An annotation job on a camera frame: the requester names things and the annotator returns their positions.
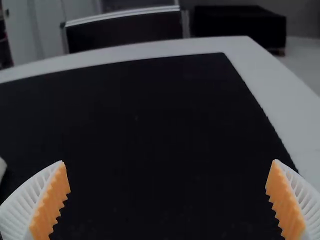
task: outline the gray floor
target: gray floor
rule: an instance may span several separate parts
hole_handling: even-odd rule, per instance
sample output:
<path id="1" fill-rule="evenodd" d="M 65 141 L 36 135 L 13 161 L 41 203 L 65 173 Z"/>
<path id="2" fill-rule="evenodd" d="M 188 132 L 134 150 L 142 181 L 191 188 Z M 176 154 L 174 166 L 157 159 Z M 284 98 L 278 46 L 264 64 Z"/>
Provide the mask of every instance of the gray floor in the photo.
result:
<path id="1" fill-rule="evenodd" d="M 320 96 L 320 39 L 288 37 L 286 56 L 278 59 Z"/>

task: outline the black furniture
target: black furniture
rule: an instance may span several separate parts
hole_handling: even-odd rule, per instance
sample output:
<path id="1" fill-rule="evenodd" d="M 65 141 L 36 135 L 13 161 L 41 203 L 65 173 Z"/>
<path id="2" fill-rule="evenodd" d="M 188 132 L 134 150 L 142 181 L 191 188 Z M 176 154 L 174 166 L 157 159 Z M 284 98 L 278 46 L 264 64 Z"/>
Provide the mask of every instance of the black furniture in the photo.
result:
<path id="1" fill-rule="evenodd" d="M 296 170 L 223 53 L 143 59 L 0 84 L 2 202 L 64 160 L 51 240 L 280 240 L 265 183 Z"/>
<path id="2" fill-rule="evenodd" d="M 69 53 L 151 41 L 181 39 L 181 12 L 137 13 L 65 25 Z"/>
<path id="3" fill-rule="evenodd" d="M 284 54 L 286 17 L 260 6 L 196 6 L 194 37 L 249 36 L 270 51 Z"/>

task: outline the white surface edge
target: white surface edge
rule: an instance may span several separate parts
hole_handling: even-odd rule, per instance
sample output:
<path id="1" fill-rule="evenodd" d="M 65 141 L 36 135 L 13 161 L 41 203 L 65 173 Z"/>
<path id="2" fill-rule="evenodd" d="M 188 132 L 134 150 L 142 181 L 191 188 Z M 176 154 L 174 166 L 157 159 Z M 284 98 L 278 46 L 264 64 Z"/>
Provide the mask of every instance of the white surface edge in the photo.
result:
<path id="1" fill-rule="evenodd" d="M 170 6 L 158 6 L 158 7 L 147 7 L 147 8 L 138 8 L 125 11 L 115 11 L 95 16 L 88 16 L 84 18 L 79 18 L 65 23 L 65 27 L 72 27 L 80 24 L 87 24 L 96 21 L 102 21 L 107 19 L 123 18 L 129 16 L 145 15 L 145 14 L 157 14 L 157 13 L 169 13 L 169 12 L 178 12 L 180 11 L 179 5 L 170 5 Z"/>

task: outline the white wall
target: white wall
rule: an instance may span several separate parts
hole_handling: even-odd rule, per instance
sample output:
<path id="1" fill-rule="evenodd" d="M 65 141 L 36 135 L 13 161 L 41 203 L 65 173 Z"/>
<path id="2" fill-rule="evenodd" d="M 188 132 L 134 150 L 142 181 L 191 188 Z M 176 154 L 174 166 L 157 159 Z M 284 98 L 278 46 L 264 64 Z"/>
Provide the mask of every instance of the white wall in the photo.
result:
<path id="1" fill-rule="evenodd" d="M 6 31 L 13 63 L 20 65 L 36 61 L 42 57 L 39 38 L 35 34 L 30 0 L 2 0 L 3 9 L 9 10 L 5 17 Z"/>
<path id="2" fill-rule="evenodd" d="M 66 20 L 80 19 L 99 14 L 98 0 L 62 0 Z"/>
<path id="3" fill-rule="evenodd" d="M 43 58 L 63 55 L 60 24 L 65 21 L 65 16 L 61 0 L 34 1 Z"/>

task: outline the white object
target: white object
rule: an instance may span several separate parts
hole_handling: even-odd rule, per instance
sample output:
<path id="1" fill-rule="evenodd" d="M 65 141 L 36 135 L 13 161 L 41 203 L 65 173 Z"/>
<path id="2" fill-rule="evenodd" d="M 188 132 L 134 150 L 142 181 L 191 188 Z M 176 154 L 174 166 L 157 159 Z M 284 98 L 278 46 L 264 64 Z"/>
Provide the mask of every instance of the white object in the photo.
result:
<path id="1" fill-rule="evenodd" d="M 0 82 L 102 64 L 209 53 L 226 54 L 300 174 L 320 190 L 320 98 L 249 37 L 189 38 L 80 52 L 0 71 Z"/>
<path id="2" fill-rule="evenodd" d="M 320 193 L 309 184 L 302 176 L 296 173 L 287 165 L 283 164 L 281 161 L 275 159 L 276 164 L 281 167 L 282 175 L 290 191 L 290 195 L 294 198 L 295 204 L 299 208 L 299 212 L 303 217 L 305 224 L 305 230 L 302 233 L 302 240 L 318 240 L 320 239 Z M 287 209 L 284 213 L 288 215 L 292 212 L 292 209 Z"/>
<path id="3" fill-rule="evenodd" d="M 1 180 L 6 172 L 6 169 L 7 169 L 7 164 L 6 164 L 5 160 L 3 160 L 0 157 L 0 183 L 1 183 Z"/>
<path id="4" fill-rule="evenodd" d="M 0 232 L 3 240 L 35 240 L 30 225 L 61 164 L 62 161 L 55 162 L 29 178 L 0 205 Z"/>

